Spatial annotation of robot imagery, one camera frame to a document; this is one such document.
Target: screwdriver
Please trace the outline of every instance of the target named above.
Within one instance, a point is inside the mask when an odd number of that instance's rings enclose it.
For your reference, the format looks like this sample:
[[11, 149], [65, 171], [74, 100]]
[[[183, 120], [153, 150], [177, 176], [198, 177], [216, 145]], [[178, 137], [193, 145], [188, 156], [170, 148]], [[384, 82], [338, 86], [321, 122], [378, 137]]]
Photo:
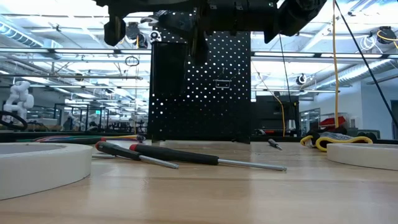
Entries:
[[268, 143], [269, 143], [270, 146], [272, 146], [272, 147], [274, 147], [274, 148], [277, 148], [277, 149], [279, 149], [279, 150], [282, 150], [282, 148], [275, 142], [275, 140], [273, 140], [273, 139], [268, 139]]
[[123, 147], [120, 147], [118, 145], [109, 142], [99, 141], [95, 144], [95, 148], [100, 152], [104, 152], [114, 156], [126, 157], [135, 161], [151, 162], [157, 165], [166, 166], [173, 169], [178, 169], [179, 167], [179, 165], [177, 164], [143, 156], [139, 152], [130, 151], [128, 149], [125, 149]]
[[211, 155], [205, 155], [193, 152], [183, 152], [174, 149], [169, 149], [166, 147], [133, 144], [130, 146], [130, 150], [139, 152], [145, 156], [150, 156], [165, 161], [183, 161], [183, 162], [193, 162], [193, 163], [207, 164], [207, 165], [218, 165], [219, 163], [222, 163], [222, 164], [231, 164], [238, 166], [256, 167], [256, 168], [273, 169], [281, 171], [287, 170], [287, 168], [284, 166], [260, 164], [253, 162], [231, 161], [227, 159], [220, 159], [218, 156], [211, 156]]

